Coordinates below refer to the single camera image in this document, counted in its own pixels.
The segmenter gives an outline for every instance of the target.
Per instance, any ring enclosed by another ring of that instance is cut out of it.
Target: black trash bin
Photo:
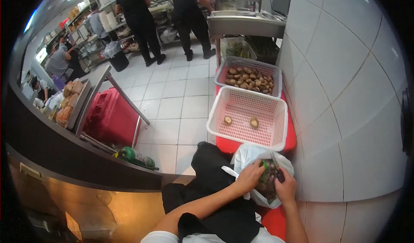
[[[117,72],[124,70],[129,64],[129,60],[123,50],[115,54],[113,58],[109,58],[109,62]]]

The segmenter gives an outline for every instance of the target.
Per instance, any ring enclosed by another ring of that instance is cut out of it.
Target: hand
[[[280,170],[283,172],[285,181],[283,183],[279,182],[279,179],[274,180],[274,185],[276,187],[277,197],[283,205],[289,203],[295,203],[295,193],[297,182],[295,178],[285,168],[280,167]]]
[[[262,161],[260,159],[256,160],[255,163],[250,164],[248,167],[244,168],[239,174],[237,180],[231,184],[233,186],[235,193],[238,196],[242,196],[253,190],[262,173],[265,171],[265,166],[260,166]]]

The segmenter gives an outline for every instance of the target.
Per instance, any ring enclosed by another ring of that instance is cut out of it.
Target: trash bag
[[[106,45],[102,56],[106,59],[113,58],[115,54],[122,50],[121,44],[122,43],[120,41],[111,41]]]
[[[231,160],[231,163],[234,163],[234,171],[240,174],[242,169],[244,169],[257,159],[271,159],[272,157],[270,156],[270,152],[271,150],[269,149],[253,146],[251,144],[242,144],[237,149],[233,156],[233,159]],[[289,174],[294,175],[292,163],[286,157],[277,153],[276,151],[272,152],[276,157],[279,166],[284,167],[289,172]],[[253,189],[250,192],[250,197],[253,199],[253,201],[255,201],[257,205],[271,209],[276,209],[282,204],[277,197],[271,203],[268,203],[267,199],[256,189]]]

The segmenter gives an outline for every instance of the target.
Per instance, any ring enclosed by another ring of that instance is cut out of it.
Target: white plastic basket
[[[231,124],[224,122],[225,116],[231,117]],[[252,117],[259,121],[258,128],[251,127]],[[281,151],[286,143],[287,118],[287,104],[282,99],[226,85],[216,96],[207,131],[225,139]]]
[[[278,98],[282,96],[282,72],[275,65],[259,62],[257,60],[252,59],[227,56],[225,60],[223,60],[223,62],[221,63],[219,70],[217,71],[216,76],[214,78],[214,83],[216,85],[226,86],[224,82],[226,80],[226,75],[228,74],[229,69],[231,67],[248,67],[251,69],[256,69],[263,75],[272,75],[274,85],[272,96]]]

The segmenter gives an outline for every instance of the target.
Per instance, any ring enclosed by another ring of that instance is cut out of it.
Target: metal table
[[[111,73],[109,72],[111,70],[111,65],[106,67],[100,67],[96,69],[95,71],[83,76],[80,78],[80,81],[83,80],[89,80],[91,82],[91,90],[89,92],[89,95],[86,96],[86,100],[83,103],[83,106],[80,110],[80,113],[76,119],[75,126],[72,129],[72,132],[76,135],[76,137],[84,139],[95,146],[103,149],[104,151],[108,151],[108,146],[105,144],[98,142],[95,139],[90,139],[90,137],[82,133],[83,128],[86,122],[86,118],[89,114],[89,110],[92,106],[92,102],[95,99],[96,94],[98,93],[102,83],[106,80],[111,82],[111,84],[115,87],[115,89],[121,94],[121,96],[128,102],[128,104],[138,113],[138,121],[135,126],[135,133],[134,138],[132,140],[132,148],[135,147],[135,139],[137,136],[138,126],[141,121],[141,119],[146,122],[149,125],[148,119],[142,114],[142,112],[137,108],[137,106],[129,99],[129,97],[124,93],[124,91],[121,89],[121,87],[117,84],[117,82],[113,79]]]

